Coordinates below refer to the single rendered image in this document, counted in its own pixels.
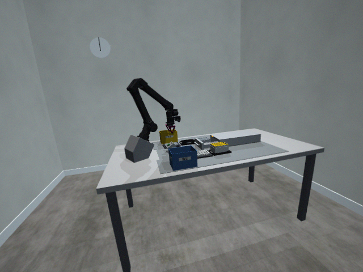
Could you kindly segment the yellow open-top bin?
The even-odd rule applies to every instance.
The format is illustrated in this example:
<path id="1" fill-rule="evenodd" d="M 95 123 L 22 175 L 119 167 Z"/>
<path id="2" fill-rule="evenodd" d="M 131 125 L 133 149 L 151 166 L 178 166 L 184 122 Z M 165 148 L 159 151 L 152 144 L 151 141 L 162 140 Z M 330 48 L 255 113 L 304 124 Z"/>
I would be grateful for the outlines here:
<path id="1" fill-rule="evenodd" d="M 175 129 L 174 129 L 173 133 L 171 133 L 168 130 L 159 131 L 159 135 L 160 135 L 160 142 L 162 145 L 166 144 L 166 143 L 170 143 L 171 141 L 173 143 L 178 142 L 178 133 Z"/>

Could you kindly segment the grey bench mat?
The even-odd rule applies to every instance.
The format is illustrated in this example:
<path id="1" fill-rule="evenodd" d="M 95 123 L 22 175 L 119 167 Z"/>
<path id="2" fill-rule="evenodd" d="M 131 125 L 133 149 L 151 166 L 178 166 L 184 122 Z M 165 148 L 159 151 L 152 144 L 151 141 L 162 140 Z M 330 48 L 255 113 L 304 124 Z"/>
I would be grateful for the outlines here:
<path id="1" fill-rule="evenodd" d="M 180 139 L 178 139 L 178 143 L 180 144 L 179 141 L 182 141 L 182 140 L 203 138 L 203 137 L 210 138 L 210 135 L 203 135 L 203 136 L 189 137 L 189 138 L 180 138 Z M 159 156 L 159 160 L 157 160 L 157 163 L 158 163 L 160 174 L 176 172 L 176 171 L 173 171 L 171 168 L 169 153 L 167 153 L 168 149 L 167 148 L 164 149 L 164 147 L 162 146 L 160 141 L 152 142 L 152 143 L 154 144 L 153 149 L 157 150 L 157 153 Z M 190 145 L 192 147 L 194 147 L 197 151 L 202 151 L 195 144 L 188 144 L 188 145 L 183 145 L 183 146 L 190 146 Z M 273 146 L 271 144 L 268 144 L 268 143 L 265 143 L 262 141 L 256 142 L 256 143 L 241 144 L 241 145 L 237 145 L 237 146 L 229 146 L 229 150 L 232 151 L 232 153 L 216 155 L 216 156 L 213 155 L 213 156 L 207 157 L 207 158 L 199 158 L 199 159 L 197 159 L 197 167 L 193 167 L 193 168 L 200 168 L 200 167 L 206 167 L 206 166 L 210 166 L 210 165 L 216 165 L 216 164 L 234 162 L 234 161 L 238 161 L 238 160 L 251 159 L 251 158 L 257 158 L 257 157 L 261 157 L 261 156 L 289 152 L 287 150 L 284 150 L 282 148 Z M 187 168 L 187 169 L 193 169 L 193 168 Z"/>

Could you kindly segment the white multiwell plate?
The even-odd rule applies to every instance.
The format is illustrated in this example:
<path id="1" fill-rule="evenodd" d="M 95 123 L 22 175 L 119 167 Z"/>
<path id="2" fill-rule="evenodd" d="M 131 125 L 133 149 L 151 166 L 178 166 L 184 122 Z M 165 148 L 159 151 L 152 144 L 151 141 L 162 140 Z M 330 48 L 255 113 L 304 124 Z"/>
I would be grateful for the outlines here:
<path id="1" fill-rule="evenodd" d="M 210 153 L 207 150 L 197 151 L 197 156 L 209 155 Z"/>

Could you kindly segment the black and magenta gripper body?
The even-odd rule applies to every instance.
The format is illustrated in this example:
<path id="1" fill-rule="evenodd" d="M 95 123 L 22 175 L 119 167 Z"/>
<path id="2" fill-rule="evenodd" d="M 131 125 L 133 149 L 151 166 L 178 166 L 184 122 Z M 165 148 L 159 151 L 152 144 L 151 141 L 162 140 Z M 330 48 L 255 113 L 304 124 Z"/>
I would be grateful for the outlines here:
<path id="1" fill-rule="evenodd" d="M 171 117 L 167 117 L 167 122 L 166 122 L 167 126 L 173 126 L 173 124 L 175 124 L 174 122 L 171 123 L 171 119 L 170 118 Z"/>

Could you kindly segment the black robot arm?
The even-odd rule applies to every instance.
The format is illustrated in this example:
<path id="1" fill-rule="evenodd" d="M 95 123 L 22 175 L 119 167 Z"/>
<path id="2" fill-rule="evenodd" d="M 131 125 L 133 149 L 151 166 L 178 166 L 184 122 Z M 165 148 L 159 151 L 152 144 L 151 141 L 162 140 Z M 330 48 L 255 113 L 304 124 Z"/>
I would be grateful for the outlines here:
<path id="1" fill-rule="evenodd" d="M 144 81 L 142 78 L 137 78 L 137 79 L 133 79 L 132 82 L 130 83 L 130 85 L 127 87 L 127 91 L 130 92 L 130 94 L 132 95 L 135 104 L 143 118 L 143 123 L 144 126 L 142 128 L 141 133 L 139 134 L 138 137 L 146 140 L 149 142 L 149 134 L 150 132 L 155 132 L 158 128 L 157 124 L 154 123 L 154 121 L 151 119 L 145 105 L 144 102 L 142 100 L 142 97 L 139 93 L 139 89 L 143 90 L 144 92 L 146 92 L 148 95 L 150 95 L 153 99 L 155 99 L 158 103 L 160 103 L 165 110 L 167 110 L 166 112 L 166 116 L 167 117 L 171 117 L 171 123 L 175 121 L 180 122 L 180 116 L 177 116 L 178 110 L 177 109 L 173 109 L 173 104 L 171 102 L 169 102 L 168 100 L 166 100 L 165 98 L 163 98 L 159 93 L 157 93 L 155 90 L 153 90 L 146 81 Z M 174 117 L 173 117 L 174 116 Z"/>

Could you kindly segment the dark blue open-top bin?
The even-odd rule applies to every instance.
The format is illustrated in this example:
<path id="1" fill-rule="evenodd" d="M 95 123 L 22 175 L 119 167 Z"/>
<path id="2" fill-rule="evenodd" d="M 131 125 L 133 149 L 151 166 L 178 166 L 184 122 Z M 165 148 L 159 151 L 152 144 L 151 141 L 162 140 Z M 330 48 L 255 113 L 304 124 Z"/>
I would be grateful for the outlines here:
<path id="1" fill-rule="evenodd" d="M 197 167 L 197 150 L 191 145 L 169 148 L 168 151 L 173 171 Z"/>

